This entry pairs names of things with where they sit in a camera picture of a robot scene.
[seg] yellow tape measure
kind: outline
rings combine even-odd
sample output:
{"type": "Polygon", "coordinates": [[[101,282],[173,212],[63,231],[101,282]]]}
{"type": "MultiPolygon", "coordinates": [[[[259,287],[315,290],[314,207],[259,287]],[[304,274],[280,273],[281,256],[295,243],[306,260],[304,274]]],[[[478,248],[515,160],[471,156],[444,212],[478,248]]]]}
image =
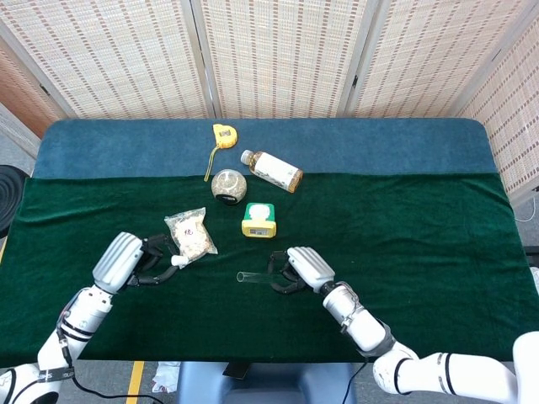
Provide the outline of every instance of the yellow tape measure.
{"type": "Polygon", "coordinates": [[[219,149],[229,149],[237,143],[237,132],[229,125],[214,124],[213,134],[216,136],[216,146],[211,151],[208,169],[205,171],[204,181],[210,179],[211,166],[213,165],[213,157],[219,149]]]}

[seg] clear plastic tube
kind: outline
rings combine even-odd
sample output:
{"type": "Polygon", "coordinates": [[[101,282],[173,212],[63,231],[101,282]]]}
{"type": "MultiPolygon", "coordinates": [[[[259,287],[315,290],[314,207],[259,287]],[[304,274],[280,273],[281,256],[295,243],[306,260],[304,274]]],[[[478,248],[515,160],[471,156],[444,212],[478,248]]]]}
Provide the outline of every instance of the clear plastic tube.
{"type": "Polygon", "coordinates": [[[273,274],[257,274],[255,272],[238,272],[236,275],[238,282],[249,282],[251,284],[272,284],[275,282],[273,274]]]}

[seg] green felt cloth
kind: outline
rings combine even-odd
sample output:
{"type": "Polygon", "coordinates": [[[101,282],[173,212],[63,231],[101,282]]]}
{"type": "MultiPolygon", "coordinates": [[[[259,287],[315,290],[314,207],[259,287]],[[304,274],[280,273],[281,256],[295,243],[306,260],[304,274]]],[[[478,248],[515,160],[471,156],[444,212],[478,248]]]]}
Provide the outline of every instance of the green felt cloth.
{"type": "Polygon", "coordinates": [[[314,247],[420,356],[507,360],[518,335],[539,329],[539,298],[496,174],[308,174],[295,194],[249,177],[236,207],[214,200],[200,177],[30,179],[0,267],[0,366],[35,360],[118,232],[168,232],[164,216],[202,206],[219,254],[116,296],[83,358],[357,361],[319,295],[236,281],[293,246],[314,247]],[[247,202],[275,205],[277,238],[242,235],[247,202]]]}

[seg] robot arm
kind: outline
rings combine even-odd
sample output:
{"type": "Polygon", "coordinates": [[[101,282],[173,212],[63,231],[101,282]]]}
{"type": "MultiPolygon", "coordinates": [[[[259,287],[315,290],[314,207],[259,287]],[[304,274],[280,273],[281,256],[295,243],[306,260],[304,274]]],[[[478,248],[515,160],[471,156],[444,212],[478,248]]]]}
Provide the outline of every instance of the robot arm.
{"type": "Polygon", "coordinates": [[[349,285],[334,282],[334,271],[312,248],[293,247],[287,254],[297,274],[322,295],[323,306],[342,327],[341,332],[354,340],[363,356],[378,357],[373,373],[384,391],[403,395],[434,391],[507,404],[536,402],[539,393],[531,375],[537,374],[539,332],[515,342],[516,376],[500,362],[482,356],[434,353],[419,359],[360,303],[349,285]]]}
{"type": "Polygon", "coordinates": [[[75,375],[73,361],[84,350],[112,308],[112,296],[126,286],[160,284],[188,260],[175,255],[175,246],[165,236],[141,240],[121,232],[93,269],[94,285],[73,296],[61,312],[55,330],[37,356],[37,366],[24,364],[0,375],[0,404],[56,403],[61,382],[75,375]],[[142,276],[157,263],[165,244],[172,266],[158,276],[142,276]]]}

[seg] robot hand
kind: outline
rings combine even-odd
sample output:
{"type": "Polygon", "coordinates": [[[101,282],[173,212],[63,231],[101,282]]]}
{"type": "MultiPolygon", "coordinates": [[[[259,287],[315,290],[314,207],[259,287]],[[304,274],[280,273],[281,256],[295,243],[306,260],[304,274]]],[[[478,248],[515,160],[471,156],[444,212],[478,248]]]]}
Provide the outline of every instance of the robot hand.
{"type": "Polygon", "coordinates": [[[112,308],[112,296],[126,286],[155,285],[170,279],[188,261],[177,253],[166,236],[141,240],[121,232],[93,269],[94,285],[78,291],[61,312],[55,330],[38,353],[37,366],[23,364],[0,375],[0,404],[55,403],[61,382],[75,375],[73,361],[112,308]],[[158,276],[141,275],[163,256],[161,244],[172,254],[172,265],[158,276]]]}
{"type": "Polygon", "coordinates": [[[514,345],[516,376],[500,362],[482,356],[434,353],[419,359],[391,334],[389,327],[369,313],[358,295],[344,282],[334,283],[335,272],[310,247],[287,250],[288,263],[315,293],[323,306],[359,347],[363,356],[379,357],[373,365],[376,383],[391,394],[435,391],[501,403],[531,404],[539,391],[539,332],[520,336],[514,345]]]}

